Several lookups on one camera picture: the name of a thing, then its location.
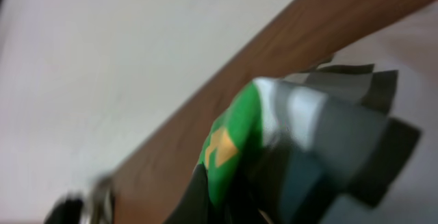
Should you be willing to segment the white t-shirt pixel print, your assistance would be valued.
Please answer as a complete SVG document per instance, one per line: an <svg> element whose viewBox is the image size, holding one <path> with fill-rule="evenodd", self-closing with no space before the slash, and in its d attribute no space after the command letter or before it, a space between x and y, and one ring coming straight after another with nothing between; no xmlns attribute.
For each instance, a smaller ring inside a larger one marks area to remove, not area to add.
<svg viewBox="0 0 438 224"><path fill-rule="evenodd" d="M317 223L340 196L375 208L421 136L390 115L399 80L398 69L331 60L250 80L198 160L214 212L248 206L280 223Z"/></svg>

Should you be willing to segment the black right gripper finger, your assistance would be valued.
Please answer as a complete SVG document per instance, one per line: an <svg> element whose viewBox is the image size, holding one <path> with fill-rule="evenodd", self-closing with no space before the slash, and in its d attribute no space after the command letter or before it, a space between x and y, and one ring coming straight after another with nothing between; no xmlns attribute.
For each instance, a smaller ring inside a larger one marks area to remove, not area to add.
<svg viewBox="0 0 438 224"><path fill-rule="evenodd" d="M198 164L179 204L164 223L208 224L209 206L207 173L204 165Z"/></svg>

